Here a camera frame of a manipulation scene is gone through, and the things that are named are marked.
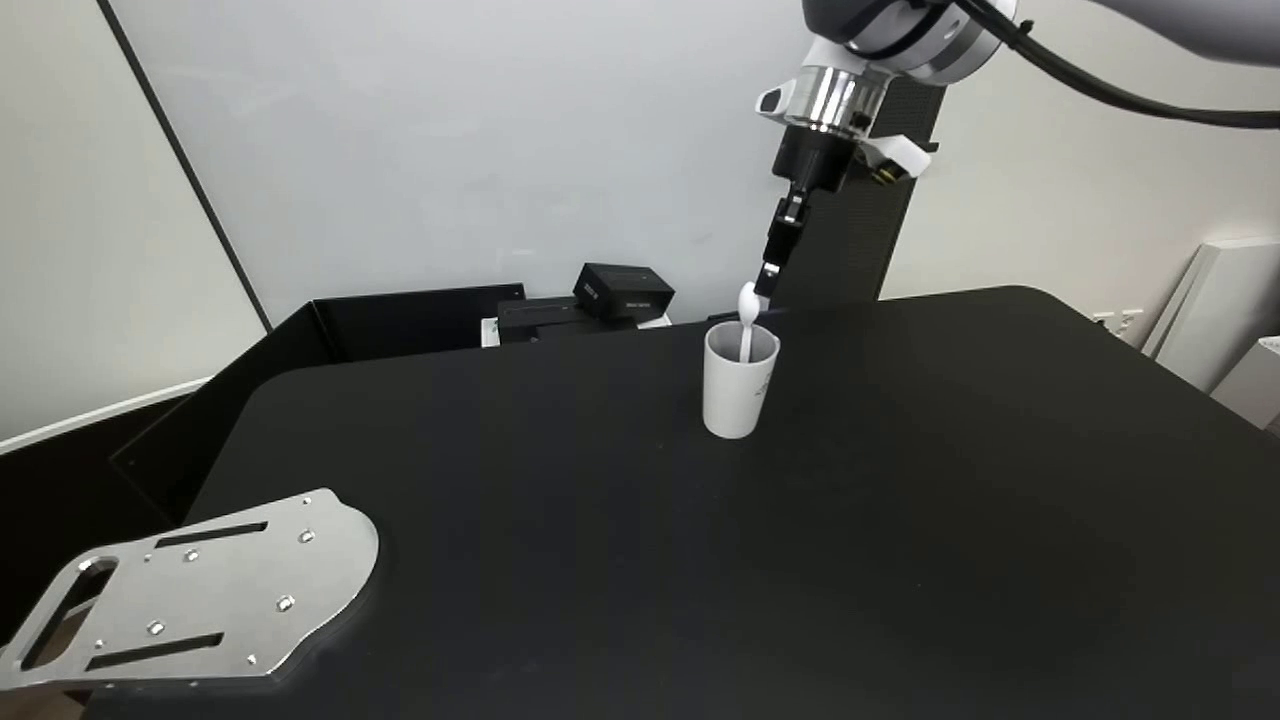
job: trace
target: black table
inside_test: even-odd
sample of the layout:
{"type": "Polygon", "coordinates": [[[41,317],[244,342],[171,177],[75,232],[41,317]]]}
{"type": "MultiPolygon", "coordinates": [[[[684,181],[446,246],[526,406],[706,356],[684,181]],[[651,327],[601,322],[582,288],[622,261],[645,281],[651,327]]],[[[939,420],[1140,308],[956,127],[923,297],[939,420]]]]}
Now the black table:
{"type": "Polygon", "coordinates": [[[1036,293],[782,319],[699,429],[699,327],[314,367],[196,515],[336,488],[373,615],[279,695],[95,720],[1275,715],[1280,443],[1036,293]]]}

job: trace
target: paper cup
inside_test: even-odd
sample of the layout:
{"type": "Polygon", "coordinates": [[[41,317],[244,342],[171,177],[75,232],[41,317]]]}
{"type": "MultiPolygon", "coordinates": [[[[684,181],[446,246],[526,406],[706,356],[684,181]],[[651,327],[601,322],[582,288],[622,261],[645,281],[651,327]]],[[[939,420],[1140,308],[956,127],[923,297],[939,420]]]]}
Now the paper cup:
{"type": "Polygon", "coordinates": [[[783,340],[765,322],[752,322],[752,353],[740,361],[743,322],[728,319],[706,336],[706,425],[720,440],[743,440],[756,430],[768,379],[783,340]]]}

